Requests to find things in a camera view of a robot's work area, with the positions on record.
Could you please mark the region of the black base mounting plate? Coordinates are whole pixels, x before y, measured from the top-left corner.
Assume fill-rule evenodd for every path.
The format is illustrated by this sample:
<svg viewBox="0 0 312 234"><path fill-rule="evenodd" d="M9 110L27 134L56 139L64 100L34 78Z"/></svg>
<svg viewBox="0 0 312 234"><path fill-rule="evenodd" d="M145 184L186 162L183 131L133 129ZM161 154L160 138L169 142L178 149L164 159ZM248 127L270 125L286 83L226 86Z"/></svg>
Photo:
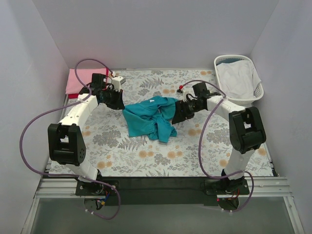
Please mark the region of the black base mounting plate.
<svg viewBox="0 0 312 234"><path fill-rule="evenodd" d="M107 206L203 204L217 206L217 196L248 195L246 179L239 183L207 177L101 177L105 186L94 182L77 182L77 196L108 195Z"/></svg>

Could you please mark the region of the white laundry basket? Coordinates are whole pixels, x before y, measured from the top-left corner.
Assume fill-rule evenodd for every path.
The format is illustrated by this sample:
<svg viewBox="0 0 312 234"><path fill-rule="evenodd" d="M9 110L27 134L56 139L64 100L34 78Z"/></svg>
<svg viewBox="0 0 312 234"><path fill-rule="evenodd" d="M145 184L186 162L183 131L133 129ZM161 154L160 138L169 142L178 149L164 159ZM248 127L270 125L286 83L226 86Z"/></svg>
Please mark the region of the white laundry basket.
<svg viewBox="0 0 312 234"><path fill-rule="evenodd" d="M221 55L214 59L219 88L235 104L247 106L264 96L262 81L252 60L243 55Z"/></svg>

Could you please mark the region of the aluminium frame rail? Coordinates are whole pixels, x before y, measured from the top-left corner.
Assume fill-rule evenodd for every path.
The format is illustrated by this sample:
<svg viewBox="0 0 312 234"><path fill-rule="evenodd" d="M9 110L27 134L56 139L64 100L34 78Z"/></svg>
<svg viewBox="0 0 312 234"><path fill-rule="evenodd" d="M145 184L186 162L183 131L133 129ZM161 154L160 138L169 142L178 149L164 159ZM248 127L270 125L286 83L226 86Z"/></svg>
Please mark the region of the aluminium frame rail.
<svg viewBox="0 0 312 234"><path fill-rule="evenodd" d="M205 177L39 183L24 234L302 234L288 181L247 178L226 194Z"/></svg>

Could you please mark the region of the floral table mat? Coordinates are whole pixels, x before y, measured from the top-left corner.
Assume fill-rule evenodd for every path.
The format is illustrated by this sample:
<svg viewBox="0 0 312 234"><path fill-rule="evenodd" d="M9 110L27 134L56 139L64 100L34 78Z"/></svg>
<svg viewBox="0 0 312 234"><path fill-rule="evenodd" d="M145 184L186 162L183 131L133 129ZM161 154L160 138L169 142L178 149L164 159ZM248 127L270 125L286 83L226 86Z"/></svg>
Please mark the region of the floral table mat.
<svg viewBox="0 0 312 234"><path fill-rule="evenodd" d="M264 146L241 155L229 137L229 123L209 110L197 112L172 124L176 89L206 81L215 90L213 71L123 71L124 110L104 104L86 109L79 120L79 107L67 110L61 123L79 124L86 145L84 163L108 176L212 176L230 179L243 175L271 176Z"/></svg>

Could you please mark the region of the white t shirt in basket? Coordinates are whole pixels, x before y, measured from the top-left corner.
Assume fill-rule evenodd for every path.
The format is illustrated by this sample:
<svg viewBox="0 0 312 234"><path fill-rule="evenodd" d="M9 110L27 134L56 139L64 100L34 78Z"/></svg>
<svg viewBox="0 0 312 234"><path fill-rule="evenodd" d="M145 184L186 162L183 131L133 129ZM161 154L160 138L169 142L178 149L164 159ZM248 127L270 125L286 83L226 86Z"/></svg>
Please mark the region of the white t shirt in basket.
<svg viewBox="0 0 312 234"><path fill-rule="evenodd" d="M254 66L249 60L221 63L216 66L221 90L229 98L252 99L260 78L254 75Z"/></svg>

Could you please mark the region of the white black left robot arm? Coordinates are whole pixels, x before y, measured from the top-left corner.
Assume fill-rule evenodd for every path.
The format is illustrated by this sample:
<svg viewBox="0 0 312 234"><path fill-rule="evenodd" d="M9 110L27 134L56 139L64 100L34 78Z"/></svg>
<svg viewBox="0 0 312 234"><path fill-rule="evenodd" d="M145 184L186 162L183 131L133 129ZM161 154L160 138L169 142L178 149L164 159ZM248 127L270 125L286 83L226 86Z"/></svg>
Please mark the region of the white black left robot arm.
<svg viewBox="0 0 312 234"><path fill-rule="evenodd" d="M93 73L91 82L79 92L79 104L73 106L58 124L50 124L48 127L50 159L68 167L78 175L78 180L87 182L87 189L93 195L100 194L104 184L98 179L98 169L86 159L81 128L101 103L113 110L125 109L121 85L126 79L117 76L111 78L110 82L106 80L106 75Z"/></svg>

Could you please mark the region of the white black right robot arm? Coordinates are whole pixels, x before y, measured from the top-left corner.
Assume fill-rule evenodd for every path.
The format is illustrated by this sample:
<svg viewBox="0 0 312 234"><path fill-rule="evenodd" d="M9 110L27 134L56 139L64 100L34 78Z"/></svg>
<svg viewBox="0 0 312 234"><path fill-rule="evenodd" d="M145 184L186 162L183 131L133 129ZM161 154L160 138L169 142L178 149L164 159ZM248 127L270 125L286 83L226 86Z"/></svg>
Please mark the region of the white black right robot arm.
<svg viewBox="0 0 312 234"><path fill-rule="evenodd" d="M247 164L255 150L266 141L266 133L256 107L243 107L227 99L226 94L220 89L210 92L207 89L209 82L195 80L193 85L194 94L183 90L180 85L177 92L182 94L182 100L175 103L175 115L172 124L184 122L194 117L196 112L207 110L209 115L204 123L207 127L208 121L213 114L217 114L229 124L229 137L232 152L227 166L223 169L221 176L212 176L207 172L204 174L214 180L221 180L220 187L227 194L233 193L238 188L238 183L247 173Z"/></svg>

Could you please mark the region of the teal t shirt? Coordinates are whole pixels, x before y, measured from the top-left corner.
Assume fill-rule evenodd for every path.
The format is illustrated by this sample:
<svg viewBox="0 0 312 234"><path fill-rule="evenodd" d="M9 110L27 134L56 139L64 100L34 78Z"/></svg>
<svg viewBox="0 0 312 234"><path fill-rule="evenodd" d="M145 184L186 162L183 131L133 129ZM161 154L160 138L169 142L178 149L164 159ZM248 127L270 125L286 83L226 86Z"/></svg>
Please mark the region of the teal t shirt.
<svg viewBox="0 0 312 234"><path fill-rule="evenodd" d="M168 143L177 131L171 125L177 102L173 97L155 96L140 103L126 105L123 116L130 137L147 136L150 140Z"/></svg>

